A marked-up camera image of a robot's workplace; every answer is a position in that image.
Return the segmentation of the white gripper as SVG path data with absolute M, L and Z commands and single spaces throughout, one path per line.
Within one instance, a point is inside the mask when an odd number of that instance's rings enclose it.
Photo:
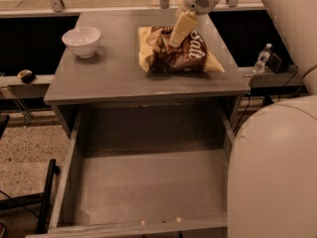
M 210 13 L 219 2 L 220 0 L 181 0 L 175 11 L 177 19 L 169 38 L 169 44 L 174 48 L 179 47 L 198 25 L 196 14 Z

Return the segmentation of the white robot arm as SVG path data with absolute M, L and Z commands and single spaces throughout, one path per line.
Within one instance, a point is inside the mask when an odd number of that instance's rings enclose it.
M 317 0 L 262 0 L 307 96 L 252 115 L 228 170 L 228 238 L 317 238 Z

